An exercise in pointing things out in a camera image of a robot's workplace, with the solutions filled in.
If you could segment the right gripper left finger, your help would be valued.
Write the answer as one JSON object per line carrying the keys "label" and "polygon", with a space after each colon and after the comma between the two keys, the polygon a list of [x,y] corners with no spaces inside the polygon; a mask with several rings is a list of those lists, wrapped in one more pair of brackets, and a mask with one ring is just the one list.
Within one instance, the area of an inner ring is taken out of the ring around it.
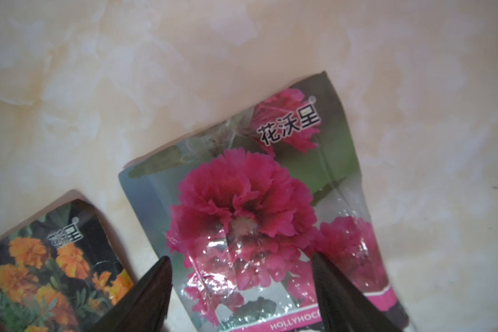
{"label": "right gripper left finger", "polygon": [[116,306],[89,330],[161,331],[169,310],[172,276],[170,258],[160,258]]}

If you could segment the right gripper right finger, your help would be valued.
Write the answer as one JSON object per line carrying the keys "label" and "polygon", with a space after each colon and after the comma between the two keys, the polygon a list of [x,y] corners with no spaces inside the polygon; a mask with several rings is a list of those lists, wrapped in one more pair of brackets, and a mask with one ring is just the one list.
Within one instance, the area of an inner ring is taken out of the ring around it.
{"label": "right gripper right finger", "polygon": [[311,265],[325,331],[400,331],[322,253],[312,256]]}

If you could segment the marigold seed packet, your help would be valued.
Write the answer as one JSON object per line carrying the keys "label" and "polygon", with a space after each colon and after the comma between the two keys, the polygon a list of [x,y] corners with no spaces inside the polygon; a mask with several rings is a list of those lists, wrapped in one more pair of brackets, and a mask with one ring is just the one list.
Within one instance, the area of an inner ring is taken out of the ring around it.
{"label": "marigold seed packet", "polygon": [[88,331],[134,286],[80,199],[0,239],[0,321],[8,331]]}

